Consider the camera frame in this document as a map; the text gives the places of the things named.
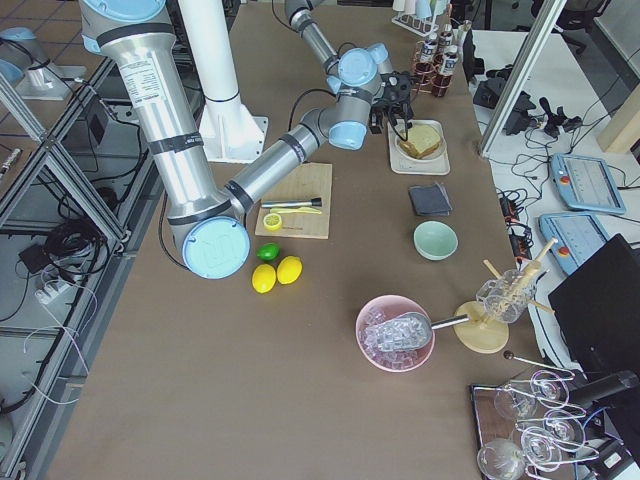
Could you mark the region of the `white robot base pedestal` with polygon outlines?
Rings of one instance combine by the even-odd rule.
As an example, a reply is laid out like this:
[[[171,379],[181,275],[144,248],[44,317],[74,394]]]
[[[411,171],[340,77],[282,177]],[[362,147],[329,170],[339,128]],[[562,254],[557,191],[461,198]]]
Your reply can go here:
[[[211,162],[251,163],[261,155],[268,119],[243,104],[220,1],[179,3],[205,97],[199,132]]]

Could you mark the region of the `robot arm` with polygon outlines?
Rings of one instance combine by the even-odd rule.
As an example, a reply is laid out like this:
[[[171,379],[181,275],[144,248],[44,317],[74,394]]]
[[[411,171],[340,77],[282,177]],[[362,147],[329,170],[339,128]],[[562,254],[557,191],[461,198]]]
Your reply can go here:
[[[289,26],[306,42],[322,64],[336,104],[321,118],[331,126],[352,122],[369,124],[370,114],[380,111],[392,118],[413,118],[411,75],[396,70],[386,46],[375,43],[354,47],[340,54],[321,31],[312,11],[318,1],[287,1]]]
[[[83,1],[87,50],[113,60],[137,113],[172,208],[168,221],[185,267],[205,279],[234,274],[250,240],[241,222],[274,185],[323,144],[362,147],[372,106],[392,71],[382,43],[338,55],[311,12],[314,1],[288,1],[289,25],[322,63],[336,94],[332,107],[307,112],[300,123],[218,188],[172,55],[176,40],[162,1]]]

